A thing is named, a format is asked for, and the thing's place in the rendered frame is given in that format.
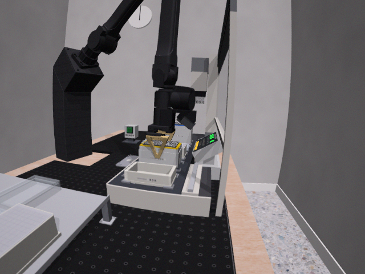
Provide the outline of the blue tip rack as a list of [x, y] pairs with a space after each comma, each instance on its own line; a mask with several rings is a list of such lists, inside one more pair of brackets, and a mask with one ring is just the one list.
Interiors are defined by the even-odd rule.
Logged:
[[175, 134], [171, 141], [191, 144], [193, 128], [189, 130], [183, 124], [175, 122], [175, 129]]

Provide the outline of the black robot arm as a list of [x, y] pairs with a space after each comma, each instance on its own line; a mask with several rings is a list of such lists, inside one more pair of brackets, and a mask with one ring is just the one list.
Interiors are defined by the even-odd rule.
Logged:
[[[87, 45], [71, 57], [81, 69], [98, 67], [98, 55], [113, 53], [121, 38], [120, 30], [140, 6], [143, 0], [122, 0], [120, 5], [103, 26], [98, 26], [88, 37]], [[177, 121], [191, 130], [195, 125], [196, 112], [195, 90], [190, 87], [175, 86], [178, 79], [177, 37], [179, 29], [181, 0], [162, 0], [159, 37], [155, 62], [152, 67], [153, 87], [155, 92], [154, 107], [172, 107], [178, 110], [160, 111], [160, 126], [172, 127]], [[163, 89], [169, 88], [169, 89]], [[171, 94], [171, 97], [170, 97]], [[171, 103], [170, 103], [171, 100]], [[190, 110], [190, 111], [185, 111]]]

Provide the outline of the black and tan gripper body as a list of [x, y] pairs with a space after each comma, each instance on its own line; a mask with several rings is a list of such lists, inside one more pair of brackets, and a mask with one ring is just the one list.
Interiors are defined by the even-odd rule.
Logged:
[[[172, 108], [167, 108], [167, 107], [154, 107], [154, 113], [153, 113], [153, 124], [150, 124], [148, 126], [148, 132], [146, 133], [146, 135], [149, 136], [162, 136], [161, 133], [157, 133], [158, 130], [160, 131], [164, 131], [166, 133], [173, 133], [176, 129], [175, 129], [175, 125], [173, 125], [172, 127], [168, 127], [168, 126], [160, 126], [160, 111], [162, 110], [170, 110]], [[163, 130], [162, 130], [163, 129]]]

